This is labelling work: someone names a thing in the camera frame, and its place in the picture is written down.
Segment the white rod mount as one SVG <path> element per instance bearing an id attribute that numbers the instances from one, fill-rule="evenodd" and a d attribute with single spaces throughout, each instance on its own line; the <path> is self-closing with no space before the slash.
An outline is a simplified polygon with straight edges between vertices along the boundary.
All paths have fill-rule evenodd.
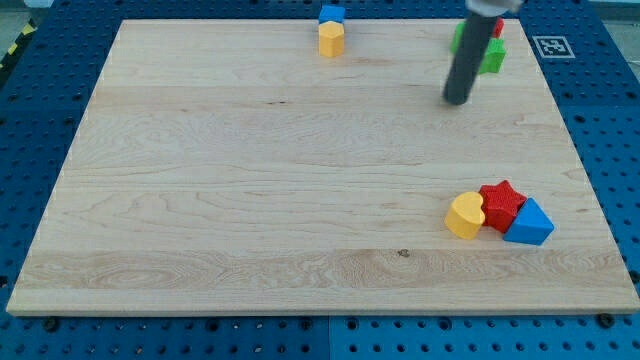
<path id="1" fill-rule="evenodd" d="M 517 13 L 523 0 L 466 0 L 466 8 L 483 17 L 498 17 L 506 12 Z"/>

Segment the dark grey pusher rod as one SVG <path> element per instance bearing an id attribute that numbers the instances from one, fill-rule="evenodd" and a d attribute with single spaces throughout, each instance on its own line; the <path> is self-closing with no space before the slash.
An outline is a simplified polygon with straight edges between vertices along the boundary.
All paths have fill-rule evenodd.
<path id="1" fill-rule="evenodd" d="M 497 16 L 468 14 L 443 90 L 448 104 L 468 101 L 497 21 Z"/>

